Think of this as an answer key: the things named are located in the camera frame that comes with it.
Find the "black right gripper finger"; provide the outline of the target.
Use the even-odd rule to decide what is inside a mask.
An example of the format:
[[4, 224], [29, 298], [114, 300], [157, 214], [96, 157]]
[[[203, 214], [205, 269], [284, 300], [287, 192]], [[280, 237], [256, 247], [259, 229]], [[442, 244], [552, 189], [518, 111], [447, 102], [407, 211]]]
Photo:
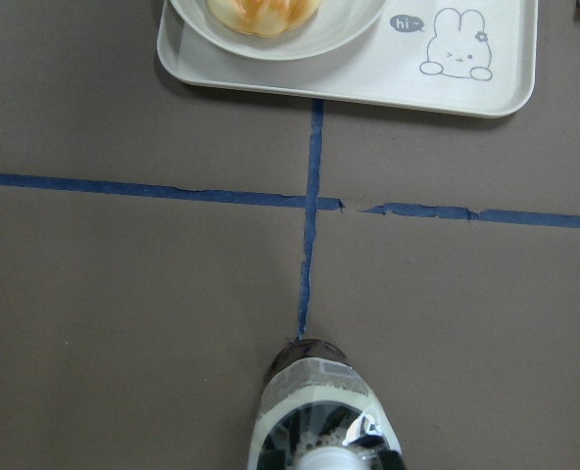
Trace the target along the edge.
[[402, 456], [395, 450], [380, 450], [377, 453], [378, 470], [407, 470]]

